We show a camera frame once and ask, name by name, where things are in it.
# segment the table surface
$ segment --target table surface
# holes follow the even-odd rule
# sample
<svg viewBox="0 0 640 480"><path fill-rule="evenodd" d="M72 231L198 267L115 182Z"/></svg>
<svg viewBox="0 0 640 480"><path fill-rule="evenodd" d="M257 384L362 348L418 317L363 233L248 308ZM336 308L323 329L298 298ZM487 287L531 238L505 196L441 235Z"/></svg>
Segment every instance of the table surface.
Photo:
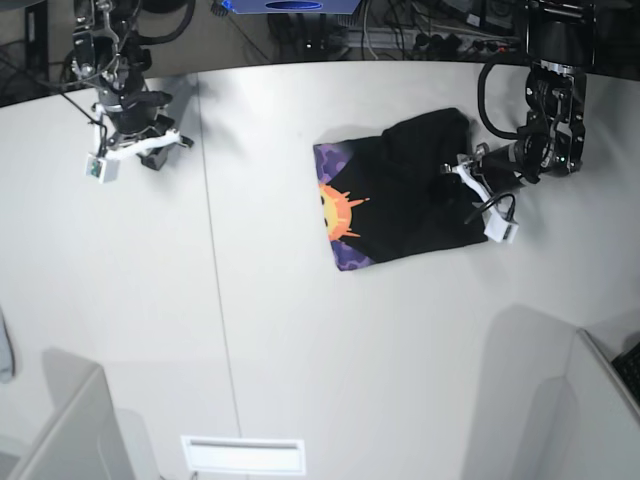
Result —
<svg viewBox="0 0 640 480"><path fill-rule="evenodd" d="M177 440L192 434L305 439L313 479L508 478L575 326L639 310L640 87L590 79L583 171L522 192L511 246L339 272L311 149L442 107L477 118L480 69L307 64L172 80L195 149L160 174L123 165L106 186L82 177L91 135L62 99L0 110L0 304L24 365L0 403L15 408L42 376L28 360L57 346L104 364L165 476L186 475ZM503 128L524 119L525 77L490 76Z"/></svg>

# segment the black t-shirt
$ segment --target black t-shirt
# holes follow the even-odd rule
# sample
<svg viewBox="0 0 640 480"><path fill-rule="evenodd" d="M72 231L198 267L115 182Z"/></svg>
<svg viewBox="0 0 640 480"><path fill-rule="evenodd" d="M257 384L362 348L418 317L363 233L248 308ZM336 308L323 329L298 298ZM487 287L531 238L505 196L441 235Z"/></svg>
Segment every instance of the black t-shirt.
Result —
<svg viewBox="0 0 640 480"><path fill-rule="evenodd" d="M468 140L468 120L450 108L401 122L379 137L314 147L338 267L486 241L481 218L464 224L475 194L456 175L440 173L441 165L457 163ZM340 251L348 247L370 262L341 265Z"/></svg>

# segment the white panel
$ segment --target white panel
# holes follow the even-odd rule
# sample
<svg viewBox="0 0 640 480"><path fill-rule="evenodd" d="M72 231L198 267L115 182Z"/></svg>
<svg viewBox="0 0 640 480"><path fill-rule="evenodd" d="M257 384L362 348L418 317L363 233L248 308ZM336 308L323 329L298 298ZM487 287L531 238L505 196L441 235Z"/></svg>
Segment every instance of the white panel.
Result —
<svg viewBox="0 0 640 480"><path fill-rule="evenodd" d="M161 172L124 163L110 185L83 176L92 130L64 99L0 110L0 305L19 366L0 389L0 435L28 442L51 413L43 352L57 347L104 366L119 419L141 427L123 428L141 432L128 444L150 441L160 473L178 480L189 474L181 433L238 430L195 77L156 85L174 94L169 114L195 146L172 150Z"/></svg>
<svg viewBox="0 0 640 480"><path fill-rule="evenodd" d="M558 422L540 464L538 480L637 478L637 408L619 390L609 368L584 334L573 344L567 381L577 400L571 412L577 422L572 429Z"/></svg>
<svg viewBox="0 0 640 480"><path fill-rule="evenodd" d="M304 475L301 440L237 440L182 437L193 471L253 475Z"/></svg>
<svg viewBox="0 0 640 480"><path fill-rule="evenodd" d="M343 62L200 75L243 434L304 438L313 479L509 478L533 397L562 376L572 326L640 307L640 87L600 78L584 170L525 189L514 245L337 271L312 145L442 107L477 118L480 69ZM487 110L502 128L525 119L526 74L499 67L489 78Z"/></svg>

